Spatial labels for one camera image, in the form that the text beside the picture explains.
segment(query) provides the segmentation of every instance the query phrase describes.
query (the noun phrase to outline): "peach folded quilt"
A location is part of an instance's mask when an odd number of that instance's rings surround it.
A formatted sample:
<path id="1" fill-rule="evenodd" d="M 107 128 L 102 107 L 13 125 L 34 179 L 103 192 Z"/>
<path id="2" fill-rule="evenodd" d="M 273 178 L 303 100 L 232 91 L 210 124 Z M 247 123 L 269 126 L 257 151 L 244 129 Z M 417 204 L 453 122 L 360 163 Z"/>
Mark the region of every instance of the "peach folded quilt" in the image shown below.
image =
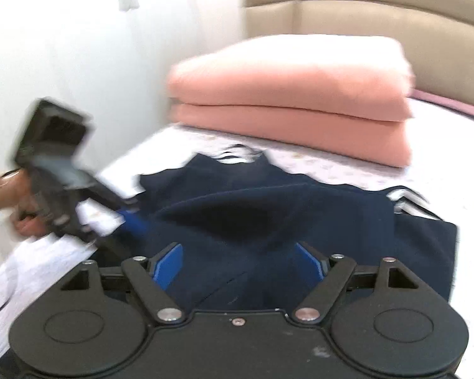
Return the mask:
<path id="1" fill-rule="evenodd" d="M 185 60 L 171 96 L 193 105 L 263 105 L 378 121 L 411 117 L 414 76 L 387 37 L 274 35 Z"/>
<path id="2" fill-rule="evenodd" d="M 322 111 L 252 105 L 176 105 L 185 125 L 272 139 L 393 167 L 410 164 L 405 122 L 373 121 Z"/>

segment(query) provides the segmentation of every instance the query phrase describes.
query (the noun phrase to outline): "beige upholstered headboard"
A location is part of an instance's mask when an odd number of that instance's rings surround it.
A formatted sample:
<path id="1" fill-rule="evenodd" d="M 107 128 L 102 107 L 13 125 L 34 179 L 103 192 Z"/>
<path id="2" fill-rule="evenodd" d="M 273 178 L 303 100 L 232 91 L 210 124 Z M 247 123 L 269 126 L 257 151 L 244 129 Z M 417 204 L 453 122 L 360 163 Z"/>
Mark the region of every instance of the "beige upholstered headboard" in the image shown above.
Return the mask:
<path id="1" fill-rule="evenodd" d="M 249 37 L 382 35 L 399 40 L 416 87 L 474 105 L 474 0 L 245 0 Z"/>

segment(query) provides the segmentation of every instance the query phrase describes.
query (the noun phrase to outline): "white wall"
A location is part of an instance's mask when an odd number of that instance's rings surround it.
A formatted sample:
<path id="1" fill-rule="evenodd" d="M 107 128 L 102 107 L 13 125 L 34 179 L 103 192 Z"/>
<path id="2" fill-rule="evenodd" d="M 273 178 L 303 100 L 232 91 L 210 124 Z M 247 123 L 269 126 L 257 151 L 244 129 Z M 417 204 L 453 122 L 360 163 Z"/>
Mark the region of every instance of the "white wall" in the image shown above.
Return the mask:
<path id="1" fill-rule="evenodd" d="M 52 96 L 94 118 L 93 169 L 168 121 L 165 76 L 241 39 L 239 0 L 0 0 L 0 170 L 28 105 Z"/>

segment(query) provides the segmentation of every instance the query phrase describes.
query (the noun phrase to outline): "wall outlet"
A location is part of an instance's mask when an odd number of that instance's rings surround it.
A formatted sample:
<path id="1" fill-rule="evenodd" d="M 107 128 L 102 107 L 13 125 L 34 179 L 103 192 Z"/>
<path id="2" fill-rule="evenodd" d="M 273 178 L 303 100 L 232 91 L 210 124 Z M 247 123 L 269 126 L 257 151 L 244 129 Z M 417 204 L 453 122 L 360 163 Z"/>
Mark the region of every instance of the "wall outlet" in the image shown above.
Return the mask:
<path id="1" fill-rule="evenodd" d="M 119 10 L 128 11 L 132 8 L 139 8 L 139 0 L 118 0 Z"/>

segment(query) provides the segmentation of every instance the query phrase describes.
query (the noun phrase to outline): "mattress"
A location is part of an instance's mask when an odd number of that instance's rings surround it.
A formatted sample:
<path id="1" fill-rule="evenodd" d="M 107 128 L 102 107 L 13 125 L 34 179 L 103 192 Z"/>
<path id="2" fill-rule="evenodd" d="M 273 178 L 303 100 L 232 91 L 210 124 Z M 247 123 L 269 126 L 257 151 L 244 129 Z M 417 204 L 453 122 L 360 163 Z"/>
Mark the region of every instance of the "mattress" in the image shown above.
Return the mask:
<path id="1" fill-rule="evenodd" d="M 141 191 L 136 174 L 179 168 L 194 153 L 217 155 L 221 149 L 241 143 L 267 150 L 270 161 L 288 172 L 305 173 L 322 182 L 347 183 L 365 190 L 393 185 L 416 190 L 429 201 L 433 212 L 459 226 L 450 303 L 463 316 L 470 332 L 458 375 L 474 379 L 474 120 L 429 103 L 411 100 L 410 104 L 415 118 L 408 122 L 407 130 L 413 159 L 406 169 L 294 145 L 170 125 L 104 169 L 100 178 L 123 196 L 132 196 Z M 111 232 L 120 223 L 119 217 L 92 203 L 83 204 L 80 214 L 101 233 Z M 18 246 L 0 267 L 0 301 L 8 294 L 7 278 L 16 275 L 18 280 L 13 298 L 0 312 L 0 356 L 8 346 L 8 328 L 21 310 L 93 251 L 93 247 L 82 246 L 69 237 L 46 237 Z"/>

